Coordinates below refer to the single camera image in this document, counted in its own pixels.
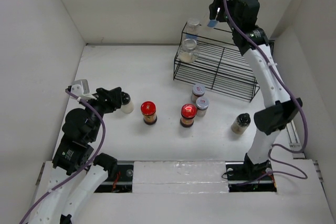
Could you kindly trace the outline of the silver lid blue label shaker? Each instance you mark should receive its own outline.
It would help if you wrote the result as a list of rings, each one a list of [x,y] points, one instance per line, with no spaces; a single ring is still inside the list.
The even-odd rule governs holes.
[[[209,12],[209,19],[206,23],[207,28],[212,29],[216,27],[216,25],[218,24],[217,16],[218,16],[218,11]]]

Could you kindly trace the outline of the clear glass jar white powder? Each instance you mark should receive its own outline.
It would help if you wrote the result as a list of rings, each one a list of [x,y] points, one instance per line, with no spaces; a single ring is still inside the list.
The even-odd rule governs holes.
[[[195,39],[184,39],[178,50],[178,58],[184,63],[193,63],[199,54],[199,48]]]

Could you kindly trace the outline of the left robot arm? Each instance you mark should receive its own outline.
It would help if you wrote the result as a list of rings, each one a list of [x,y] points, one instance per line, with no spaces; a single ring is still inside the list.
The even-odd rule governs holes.
[[[117,159],[100,150],[106,136],[103,116],[122,107],[122,89],[98,88],[90,94],[74,83],[65,92],[82,107],[66,114],[46,192],[21,223],[73,223],[99,185],[117,175]]]

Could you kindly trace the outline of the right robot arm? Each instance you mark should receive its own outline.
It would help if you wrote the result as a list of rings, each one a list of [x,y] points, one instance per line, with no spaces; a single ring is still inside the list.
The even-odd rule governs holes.
[[[269,39],[256,25],[259,8],[258,0],[213,0],[209,5],[210,20],[230,27],[233,42],[251,67],[264,100],[265,108],[254,114],[256,134],[243,165],[227,173],[228,178],[243,180],[244,185],[271,175],[270,154],[277,146],[276,138],[297,113],[302,113],[302,100],[282,81]]]

